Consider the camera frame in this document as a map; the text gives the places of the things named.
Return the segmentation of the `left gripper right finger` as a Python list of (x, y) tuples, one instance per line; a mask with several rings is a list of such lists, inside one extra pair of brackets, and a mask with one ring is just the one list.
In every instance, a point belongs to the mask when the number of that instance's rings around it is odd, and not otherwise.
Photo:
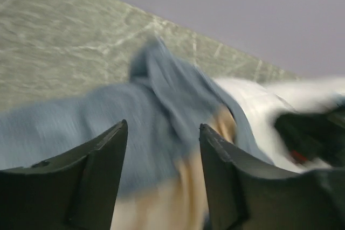
[(199, 141), (212, 229), (344, 229), (344, 170), (287, 171), (206, 124)]

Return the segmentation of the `white pillow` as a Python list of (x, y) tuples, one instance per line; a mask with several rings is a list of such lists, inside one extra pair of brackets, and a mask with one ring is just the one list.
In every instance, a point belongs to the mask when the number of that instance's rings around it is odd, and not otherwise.
[(321, 78), (260, 85), (237, 78), (216, 78), (215, 82), (241, 106), (258, 148), (279, 168), (297, 173), (329, 168), (319, 158), (297, 165), (288, 155), (273, 122), (280, 112), (322, 112), (344, 97), (344, 78)]

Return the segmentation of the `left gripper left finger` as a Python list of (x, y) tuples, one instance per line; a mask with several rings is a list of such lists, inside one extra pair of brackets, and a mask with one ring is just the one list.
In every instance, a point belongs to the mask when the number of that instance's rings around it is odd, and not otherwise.
[(1, 171), (1, 229), (110, 229), (127, 136), (121, 121), (61, 155)]

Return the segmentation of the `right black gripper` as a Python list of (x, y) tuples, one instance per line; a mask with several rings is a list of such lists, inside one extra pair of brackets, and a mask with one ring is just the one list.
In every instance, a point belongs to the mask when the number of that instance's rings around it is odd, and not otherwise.
[(344, 167), (343, 103), (322, 113), (282, 113), (274, 127), (296, 163), (319, 158), (333, 167)]

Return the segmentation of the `blue plaid pillowcase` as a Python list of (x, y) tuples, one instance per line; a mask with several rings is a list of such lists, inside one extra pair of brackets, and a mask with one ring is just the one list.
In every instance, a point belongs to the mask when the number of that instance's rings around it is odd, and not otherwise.
[(156, 39), (132, 60), (125, 83), (2, 113), (1, 171), (61, 155), (121, 121), (127, 146), (110, 229), (204, 228), (201, 124), (270, 161), (237, 101)]

